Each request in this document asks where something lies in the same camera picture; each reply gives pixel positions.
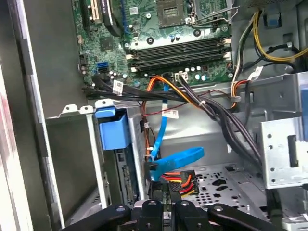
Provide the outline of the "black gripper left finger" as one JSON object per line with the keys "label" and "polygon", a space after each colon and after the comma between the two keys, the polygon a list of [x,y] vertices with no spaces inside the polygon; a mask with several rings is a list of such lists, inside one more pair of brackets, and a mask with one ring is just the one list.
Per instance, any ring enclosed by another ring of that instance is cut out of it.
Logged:
{"label": "black gripper left finger", "polygon": [[148,200],[139,200],[131,209],[111,205],[74,224],[64,231],[161,231],[163,229],[163,184],[153,182]]}

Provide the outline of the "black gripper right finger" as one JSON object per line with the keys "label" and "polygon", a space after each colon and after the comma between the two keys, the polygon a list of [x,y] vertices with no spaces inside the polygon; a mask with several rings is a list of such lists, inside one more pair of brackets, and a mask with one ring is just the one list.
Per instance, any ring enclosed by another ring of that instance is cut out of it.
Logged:
{"label": "black gripper right finger", "polygon": [[168,185],[174,203],[175,224],[179,231],[283,231],[275,225],[224,204],[213,204],[204,211],[193,201],[182,199],[184,194]]}

